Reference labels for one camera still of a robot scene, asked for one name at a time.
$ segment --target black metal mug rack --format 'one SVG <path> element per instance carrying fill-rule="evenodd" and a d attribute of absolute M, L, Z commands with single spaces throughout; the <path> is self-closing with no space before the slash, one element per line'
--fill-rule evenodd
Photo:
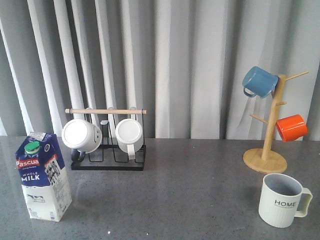
<path fill-rule="evenodd" d="M 107 114 L 106 120 L 100 122 L 102 128 L 102 142 L 100 146 L 93 152 L 82 154 L 82 157 L 72 158 L 72 170 L 118 170 L 118 171 L 143 171 L 145 167 L 146 158 L 146 143 L 145 143 L 145 127 L 144 114 L 147 113 L 145 109 L 128 110 L 128 109 L 66 109 L 68 114 L 84 114 L 85 119 L 92 123 L 90 114 Z M 109 114 L 112 115 L 114 127 L 116 121 L 114 114 L 134 115 L 135 120 L 137 116 L 141 115 L 142 119 L 142 147 L 135 153 L 135 159 L 129 159 L 128 154 L 123 152 L 118 145 L 117 138 L 112 136 Z"/>

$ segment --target mug rack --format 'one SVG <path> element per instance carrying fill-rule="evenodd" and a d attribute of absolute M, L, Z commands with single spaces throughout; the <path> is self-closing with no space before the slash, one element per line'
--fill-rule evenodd
<path fill-rule="evenodd" d="M 279 153 L 272 151 L 271 145 L 274 139 L 280 106 L 287 104 L 286 101 L 282 101 L 286 81 L 300 77 L 308 72 L 309 71 L 304 71 L 290 77 L 283 74 L 278 76 L 278 83 L 275 86 L 274 92 L 271 93 L 273 100 L 268 121 L 254 114 L 250 114 L 251 117 L 267 124 L 267 129 L 263 148 L 252 148 L 243 154 L 243 161 L 249 168 L 263 174 L 283 173 L 287 169 L 286 159 Z"/>
<path fill-rule="evenodd" d="M 118 170 L 118 171 L 143 171 L 145 167 L 146 158 L 146 144 L 145 144 L 145 128 L 144 115 L 147 114 L 145 109 L 65 109 L 66 114 L 84 114 L 87 121 L 92 123 L 90 114 L 104 114 L 106 120 L 100 122 L 102 131 L 102 142 L 94 152 L 85 154 L 79 160 L 72 159 L 72 170 Z M 141 115 L 142 119 L 142 147 L 135 153 L 135 159 L 129 160 L 128 154 L 123 152 L 118 145 L 117 139 L 112 136 L 110 127 L 109 115 L 112 115 L 114 127 L 116 127 L 115 114 L 134 116 Z"/>

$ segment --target blue carton label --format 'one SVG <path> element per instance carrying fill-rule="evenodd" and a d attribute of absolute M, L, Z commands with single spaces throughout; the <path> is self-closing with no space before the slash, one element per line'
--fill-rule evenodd
<path fill-rule="evenodd" d="M 60 170 L 65 167 L 57 135 L 44 133 L 42 139 L 27 136 L 15 153 L 16 167 L 24 186 L 44 187 L 55 183 Z M 28 143 L 39 141 L 40 150 L 35 155 L 25 153 Z"/>

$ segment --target green bottle cap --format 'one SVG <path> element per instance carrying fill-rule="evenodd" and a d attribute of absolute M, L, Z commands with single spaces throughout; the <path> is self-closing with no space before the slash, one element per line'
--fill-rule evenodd
<path fill-rule="evenodd" d="M 40 151 L 40 142 L 32 141 L 24 146 L 24 150 L 27 154 L 37 154 Z"/>

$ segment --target orange mug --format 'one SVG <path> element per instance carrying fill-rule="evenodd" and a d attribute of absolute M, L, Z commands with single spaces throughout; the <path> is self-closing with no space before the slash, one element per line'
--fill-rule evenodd
<path fill-rule="evenodd" d="M 284 142 L 294 141 L 308 134 L 307 125 L 299 114 L 279 119 L 275 125 Z"/>

